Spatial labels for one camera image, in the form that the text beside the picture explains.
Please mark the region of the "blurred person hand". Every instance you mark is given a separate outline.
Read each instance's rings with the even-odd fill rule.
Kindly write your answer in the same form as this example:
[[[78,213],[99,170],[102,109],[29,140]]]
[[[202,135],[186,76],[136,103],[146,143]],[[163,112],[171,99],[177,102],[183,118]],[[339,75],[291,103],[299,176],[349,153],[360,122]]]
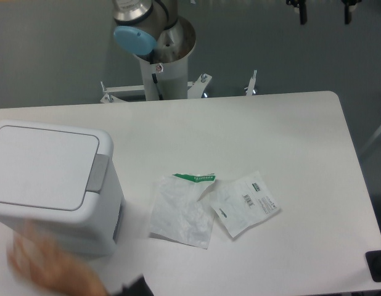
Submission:
[[[7,249],[7,264],[20,279],[63,295],[108,295],[107,289],[81,259],[62,250],[57,242],[39,233],[27,221],[14,233]]]

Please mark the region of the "black sleeve forearm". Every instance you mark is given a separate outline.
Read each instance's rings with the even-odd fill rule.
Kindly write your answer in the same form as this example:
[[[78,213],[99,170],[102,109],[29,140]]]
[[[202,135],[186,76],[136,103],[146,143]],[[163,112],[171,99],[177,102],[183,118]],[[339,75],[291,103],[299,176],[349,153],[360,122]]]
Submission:
[[[154,296],[144,276],[140,276],[133,283],[111,294],[112,296]]]

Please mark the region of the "silver robot arm blue cap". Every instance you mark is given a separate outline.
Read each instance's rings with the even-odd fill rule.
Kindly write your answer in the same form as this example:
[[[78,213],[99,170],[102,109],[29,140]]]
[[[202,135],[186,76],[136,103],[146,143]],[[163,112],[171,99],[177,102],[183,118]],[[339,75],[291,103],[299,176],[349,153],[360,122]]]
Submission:
[[[113,18],[117,44],[152,64],[175,62],[195,47],[195,30],[177,1],[114,1]]]

